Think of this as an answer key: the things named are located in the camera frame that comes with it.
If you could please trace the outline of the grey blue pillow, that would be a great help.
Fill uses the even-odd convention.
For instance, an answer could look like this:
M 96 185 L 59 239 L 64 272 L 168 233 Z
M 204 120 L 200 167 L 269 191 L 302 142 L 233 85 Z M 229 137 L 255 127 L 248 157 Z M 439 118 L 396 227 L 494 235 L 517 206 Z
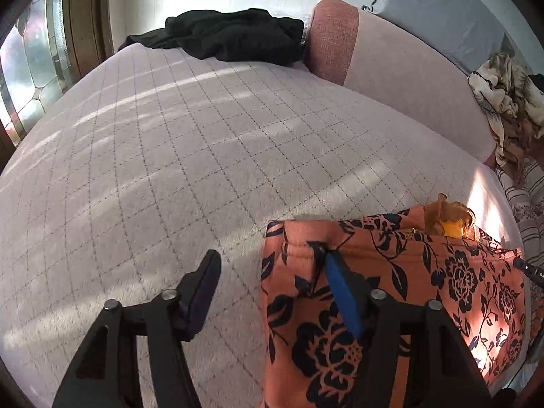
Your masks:
M 424 41 L 467 75 L 495 53 L 516 56 L 513 40 L 480 0 L 373 0 L 363 9 Z

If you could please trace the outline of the orange black floral garment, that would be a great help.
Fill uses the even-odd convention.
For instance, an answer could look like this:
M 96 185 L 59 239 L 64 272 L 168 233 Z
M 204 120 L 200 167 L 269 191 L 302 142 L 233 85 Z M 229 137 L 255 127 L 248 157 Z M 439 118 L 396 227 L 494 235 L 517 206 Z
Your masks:
M 261 289 L 266 320 L 268 407 L 342 407 L 362 351 L 345 327 L 325 277 L 325 255 L 393 298 L 438 299 L 487 385 L 514 365 L 526 337 L 527 289 L 505 251 L 483 230 L 466 239 L 425 232 L 424 210 L 343 221 L 272 221 Z

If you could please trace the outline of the pink quilted bed cover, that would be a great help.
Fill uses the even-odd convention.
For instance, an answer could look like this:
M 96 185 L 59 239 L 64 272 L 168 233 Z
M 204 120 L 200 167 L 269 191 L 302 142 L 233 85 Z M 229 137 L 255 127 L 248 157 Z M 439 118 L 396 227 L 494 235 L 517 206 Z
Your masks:
M 185 354 L 206 406 L 255 406 L 267 222 L 397 212 L 439 193 L 520 244 L 496 175 L 397 110 L 299 69 L 130 46 L 67 92 L 2 173 L 1 357 L 50 406 L 107 299 L 148 301 L 215 249 L 219 287 Z

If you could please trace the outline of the black crumpled garment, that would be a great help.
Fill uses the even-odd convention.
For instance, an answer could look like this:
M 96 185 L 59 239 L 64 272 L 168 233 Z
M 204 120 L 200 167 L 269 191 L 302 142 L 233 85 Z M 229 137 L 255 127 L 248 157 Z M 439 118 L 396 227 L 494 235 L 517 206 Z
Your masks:
M 139 43 L 150 49 L 181 48 L 200 60 L 292 65 L 303 57 L 303 31 L 303 21 L 276 18 L 264 9 L 191 10 L 166 18 L 160 29 L 127 36 L 120 48 Z

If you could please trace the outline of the beige brown patterned cloth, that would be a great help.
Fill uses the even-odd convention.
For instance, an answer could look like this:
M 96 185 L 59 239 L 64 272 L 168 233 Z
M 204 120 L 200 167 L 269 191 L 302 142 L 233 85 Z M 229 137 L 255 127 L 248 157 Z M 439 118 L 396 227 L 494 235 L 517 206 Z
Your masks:
M 543 143 L 543 92 L 521 65 L 495 53 L 467 78 L 495 140 L 495 160 L 520 187 L 527 156 Z

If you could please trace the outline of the stained glass window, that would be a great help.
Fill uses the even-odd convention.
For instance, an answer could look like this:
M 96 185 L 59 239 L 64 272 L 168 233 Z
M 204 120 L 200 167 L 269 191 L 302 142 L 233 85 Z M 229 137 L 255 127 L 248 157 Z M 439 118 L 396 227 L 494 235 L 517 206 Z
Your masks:
M 32 0 L 1 44 L 1 125 L 15 147 L 76 80 L 63 0 Z

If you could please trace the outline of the striped beige pillow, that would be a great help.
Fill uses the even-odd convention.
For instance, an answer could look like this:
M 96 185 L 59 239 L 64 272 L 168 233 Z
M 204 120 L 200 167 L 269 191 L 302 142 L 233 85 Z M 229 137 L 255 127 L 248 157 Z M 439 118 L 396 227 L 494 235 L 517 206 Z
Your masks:
M 504 188 L 517 223 L 525 260 L 536 267 L 543 267 L 543 168 L 532 157 L 527 157 L 523 166 L 522 186 L 515 187 L 513 180 L 500 167 L 495 173 Z

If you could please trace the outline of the pink bolster pillow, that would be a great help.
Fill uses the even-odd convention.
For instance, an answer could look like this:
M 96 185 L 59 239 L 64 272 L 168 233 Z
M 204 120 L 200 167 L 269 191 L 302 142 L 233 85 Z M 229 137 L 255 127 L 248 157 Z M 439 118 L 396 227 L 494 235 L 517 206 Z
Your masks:
M 396 109 L 494 167 L 495 141 L 466 75 L 402 28 L 342 0 L 322 0 L 303 62 L 317 77 Z

